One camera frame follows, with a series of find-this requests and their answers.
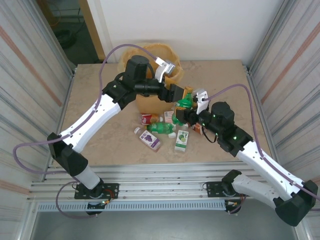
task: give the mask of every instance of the corrugated metal wall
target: corrugated metal wall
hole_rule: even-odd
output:
[[[13,147],[57,130],[72,72],[32,0],[0,1],[0,239],[16,238],[29,187],[41,176],[18,167]],[[48,146],[18,150],[44,170]]]
[[[278,161],[320,185],[320,1],[287,1],[251,73]],[[320,214],[306,219],[320,239]]]

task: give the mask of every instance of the bottle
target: bottle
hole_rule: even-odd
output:
[[[177,136],[174,132],[174,130],[176,130],[176,126],[171,123],[155,122],[146,126],[146,129],[156,134],[168,134],[170,139],[174,139]]]
[[[151,148],[154,152],[157,152],[161,147],[161,142],[158,138],[153,136],[147,130],[141,129],[141,127],[137,127],[134,130],[134,133],[138,135],[138,138],[149,148]]]
[[[164,118],[158,114],[140,114],[139,122],[142,125],[149,125],[157,122],[162,122]]]

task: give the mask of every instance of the bottle cap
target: bottle cap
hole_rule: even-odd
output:
[[[172,133],[168,134],[168,137],[169,137],[170,139],[175,139],[176,136],[177,136],[177,134],[176,134],[175,132],[172,132]]]
[[[141,129],[140,127],[137,127],[137,128],[134,130],[134,134],[137,134],[137,132],[138,132],[140,129]]]

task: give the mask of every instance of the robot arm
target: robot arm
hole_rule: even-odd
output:
[[[157,95],[166,102],[176,102],[182,99],[184,89],[175,84],[170,89],[165,87],[164,74],[170,74],[174,69],[172,63],[160,58],[155,61],[159,67],[155,78],[146,79],[148,59],[143,56],[133,56],[127,63],[125,72],[119,74],[107,84],[102,91],[99,106],[93,106],[78,120],[61,133],[70,135],[72,129],[79,126],[87,116],[95,111],[93,116],[77,132],[68,138],[49,145],[52,157],[74,178],[83,185],[85,195],[90,198],[100,198],[104,182],[88,165],[88,160],[81,151],[89,139],[114,115],[123,110],[127,104],[136,99],[137,94],[144,96]],[[201,124],[217,136],[220,147],[252,166],[270,185],[254,181],[240,171],[232,170],[222,179],[222,186],[227,193],[249,195],[275,209],[279,217],[291,226],[296,226],[300,220],[315,205],[315,199],[292,185],[279,175],[259,155],[257,144],[253,138],[234,123],[234,112],[226,102],[216,102],[208,111],[209,101],[205,90],[195,93],[196,108],[177,108],[175,115],[181,123]],[[48,140],[59,136],[52,133]],[[303,182],[281,167],[265,152],[264,156],[283,174],[290,176],[294,182],[317,194],[318,187],[312,181]]]

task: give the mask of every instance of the table surface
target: table surface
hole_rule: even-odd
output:
[[[211,96],[232,85],[244,84],[249,87],[242,62],[240,60],[183,61],[185,73],[181,87],[204,88]],[[92,106],[99,94],[98,72],[100,64],[78,65],[63,127],[68,128]],[[103,86],[114,80],[118,74],[117,64],[106,64],[103,72]],[[230,89],[214,99],[227,102],[235,113],[234,121],[253,136],[250,106],[246,91],[240,87]],[[82,154],[90,165],[130,165],[130,164],[166,164],[236,161],[224,152],[217,143],[210,143],[204,136],[189,128],[186,152],[176,151],[176,139],[167,135],[155,134],[162,142],[158,152],[145,146],[134,134],[139,127],[138,109],[131,102],[119,114],[111,118],[87,143]],[[267,140],[255,109],[255,123],[261,147],[270,153]]]

